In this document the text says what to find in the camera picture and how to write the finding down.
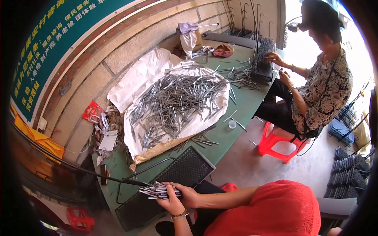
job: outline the green table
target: green table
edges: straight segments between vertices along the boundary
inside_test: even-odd
[[[218,45],[222,44],[221,42],[217,41],[210,41],[204,40],[204,45],[217,47]],[[233,66],[241,66],[241,64],[237,61],[247,61],[253,55],[253,49],[242,47],[242,46],[234,46],[234,53],[232,56],[228,58],[214,58],[209,57],[209,62],[204,65],[211,69],[216,69],[219,66],[219,69],[225,68],[232,68]],[[284,52],[282,50],[277,50],[277,53],[284,57]],[[203,57],[196,58],[195,60],[204,63],[205,60],[202,60]],[[219,143],[219,145],[214,146],[207,146],[206,148],[202,148],[201,146],[197,145],[196,143],[189,141],[187,147],[193,146],[197,150],[199,150],[211,163],[214,165],[217,164],[223,155],[228,151],[231,145],[235,142],[241,132],[245,132],[242,128],[238,125],[235,129],[231,130],[228,127],[228,122],[223,122],[224,119],[229,117],[235,110],[237,112],[232,116],[235,120],[240,122],[243,126],[247,126],[248,122],[251,120],[252,116],[256,112],[257,108],[263,101],[265,95],[267,94],[268,90],[270,89],[270,85],[261,85],[261,90],[249,90],[249,89],[238,89],[235,86],[232,86],[236,96],[236,103],[229,100],[228,108],[226,113],[219,119],[217,122],[216,128],[211,130],[207,136],[213,141]],[[177,158],[184,150],[180,152],[172,152],[169,156],[170,152],[165,152],[161,155],[158,155],[151,160],[141,163],[137,165],[136,171],[141,171],[149,166],[165,159],[168,157]],[[93,163],[97,173],[100,173],[99,167],[96,164],[96,157],[97,154],[94,153],[92,155]],[[153,178],[155,178],[160,172],[162,172],[172,161],[166,161],[144,173],[141,173],[137,176],[138,181],[143,182],[150,182]],[[105,159],[103,161],[104,164],[107,166],[107,170],[110,172],[110,176],[113,178],[121,179],[125,178],[131,174],[133,174],[127,165],[127,160],[123,150],[118,150],[113,154],[112,158]],[[125,202],[131,196],[133,196],[138,189],[138,186],[121,184],[120,195],[118,198],[119,202]],[[115,209],[119,207],[119,204],[116,202],[117,190],[118,190],[118,182],[108,181],[108,184],[105,186],[101,186],[101,190],[104,194],[106,202],[109,205],[111,212],[115,218],[115,221],[118,222],[117,216],[115,215]],[[135,235],[141,229],[135,229],[132,231],[127,232],[127,235]]]

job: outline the black cap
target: black cap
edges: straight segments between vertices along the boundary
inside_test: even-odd
[[[322,0],[304,0],[302,2],[301,31],[313,29],[327,34],[336,41],[340,34],[340,27],[344,27],[339,14],[328,3]]]

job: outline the beaded bracelet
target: beaded bracelet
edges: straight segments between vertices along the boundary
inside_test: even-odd
[[[187,212],[186,209],[185,209],[185,211],[183,213],[179,214],[179,215],[172,215],[171,214],[170,216],[171,216],[171,219],[174,220],[174,219],[178,219],[178,218],[181,218],[181,217],[184,217],[184,216],[187,216],[187,215],[189,215],[189,212]]]

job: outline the red plastic stool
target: red plastic stool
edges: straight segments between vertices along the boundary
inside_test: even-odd
[[[300,152],[306,146],[306,144],[309,144],[311,141],[310,139],[307,139],[305,143],[303,143],[303,141],[295,139],[293,141],[293,144],[295,144],[296,149],[292,153],[290,153],[289,155],[278,153],[272,150],[272,147],[276,143],[281,142],[281,141],[290,142],[294,138],[294,134],[291,134],[277,126],[274,126],[273,130],[268,134],[268,136],[266,136],[269,125],[270,125],[270,122],[267,121],[264,126],[264,131],[261,137],[261,141],[259,145],[257,146],[258,151],[262,156],[264,156],[265,154],[268,154],[277,159],[281,159],[282,163],[286,164],[297,154],[297,152]]]
[[[67,219],[73,228],[78,229],[78,230],[93,232],[91,227],[95,225],[95,220],[87,216],[84,210],[76,209],[76,208],[68,208]]]
[[[225,184],[220,189],[222,189],[223,191],[227,193],[235,191],[235,190],[239,190],[239,188],[233,183]]]

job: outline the cardboard box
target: cardboard box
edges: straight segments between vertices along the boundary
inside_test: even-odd
[[[195,44],[195,47],[193,49],[193,52],[197,52],[198,50],[200,50],[203,46],[203,42],[202,42],[202,37],[201,37],[201,33],[199,30],[196,30],[195,31],[195,35],[197,36],[197,43]]]

